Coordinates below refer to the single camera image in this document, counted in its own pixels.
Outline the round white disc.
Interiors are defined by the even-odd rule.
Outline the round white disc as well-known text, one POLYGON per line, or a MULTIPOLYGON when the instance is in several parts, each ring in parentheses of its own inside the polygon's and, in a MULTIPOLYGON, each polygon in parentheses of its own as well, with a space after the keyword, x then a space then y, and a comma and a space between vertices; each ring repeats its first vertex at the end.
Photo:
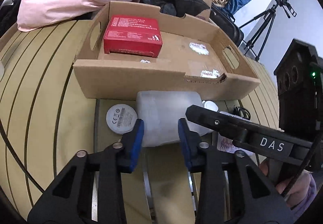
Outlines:
POLYGON ((109 129, 119 135, 131 132, 136 120, 136 111, 127 104, 116 104, 110 107, 106 114, 109 129))

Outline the translucent plastic box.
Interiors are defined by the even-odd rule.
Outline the translucent plastic box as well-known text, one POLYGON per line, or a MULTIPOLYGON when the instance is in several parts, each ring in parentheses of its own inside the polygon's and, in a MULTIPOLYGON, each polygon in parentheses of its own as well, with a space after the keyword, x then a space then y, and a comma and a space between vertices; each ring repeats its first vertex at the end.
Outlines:
POLYGON ((202 107, 202 99, 197 92, 138 92, 136 111, 145 126, 142 146, 152 148, 179 142, 178 121, 186 118, 186 110, 191 105, 202 107))

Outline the red cardboard box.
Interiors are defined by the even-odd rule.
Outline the red cardboard box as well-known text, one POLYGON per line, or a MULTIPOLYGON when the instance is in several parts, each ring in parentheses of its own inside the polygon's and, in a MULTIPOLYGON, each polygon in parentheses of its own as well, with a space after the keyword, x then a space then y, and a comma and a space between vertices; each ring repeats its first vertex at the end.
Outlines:
POLYGON ((157 58, 162 36, 156 19, 130 15, 113 15, 105 30, 104 52, 157 58))

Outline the shallow cardboard tray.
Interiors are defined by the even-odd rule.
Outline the shallow cardboard tray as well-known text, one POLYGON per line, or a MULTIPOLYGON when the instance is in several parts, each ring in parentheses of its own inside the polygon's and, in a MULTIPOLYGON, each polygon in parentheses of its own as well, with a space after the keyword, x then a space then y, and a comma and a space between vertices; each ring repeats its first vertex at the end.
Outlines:
POLYGON ((257 86, 257 74, 232 40, 217 25, 185 15, 162 14, 159 7, 112 1, 91 22, 73 64, 87 98, 134 100, 140 91, 194 91, 206 100, 242 99, 257 86), (163 45, 157 58, 105 54, 103 36, 113 15, 158 21, 163 45), (199 55, 189 43, 204 44, 199 55))

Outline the hello kitty sticker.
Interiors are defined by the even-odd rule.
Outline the hello kitty sticker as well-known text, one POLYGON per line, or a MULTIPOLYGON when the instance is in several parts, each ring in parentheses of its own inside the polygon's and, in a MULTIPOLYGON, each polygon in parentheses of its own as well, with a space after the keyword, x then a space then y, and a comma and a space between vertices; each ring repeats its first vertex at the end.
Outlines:
POLYGON ((199 55, 209 55, 209 51, 204 44, 190 42, 189 47, 199 55))

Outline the black tripod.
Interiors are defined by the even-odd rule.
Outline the black tripod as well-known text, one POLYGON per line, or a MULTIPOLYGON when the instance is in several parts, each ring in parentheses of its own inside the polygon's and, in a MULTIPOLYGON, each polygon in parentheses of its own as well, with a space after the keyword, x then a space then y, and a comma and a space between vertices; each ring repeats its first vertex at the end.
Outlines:
POLYGON ((261 56, 261 54, 263 52, 263 49, 265 47, 265 44, 267 43, 268 37, 269 37, 270 32, 271 32, 272 27, 273 27, 275 17, 277 15, 277 7, 278 6, 279 6, 278 4, 274 4, 271 8, 263 11, 259 15, 256 15, 254 18, 252 18, 251 20, 247 21, 246 23, 244 23, 243 25, 241 25, 239 27, 239 29, 241 29, 241 28, 245 27, 246 25, 252 23, 253 21, 258 20, 259 18, 264 19, 263 23, 256 30, 254 35, 248 41, 245 42, 245 47, 244 47, 244 51, 245 51, 244 55, 247 55, 248 52, 251 52, 254 55, 256 62, 259 61, 260 56, 261 56), (260 48, 259 52, 256 54, 254 52, 255 43, 258 41, 261 34, 265 31, 265 29, 267 27, 268 27, 268 30, 267 30, 266 36, 264 38, 264 41, 262 42, 262 45, 261 45, 261 48, 260 48))

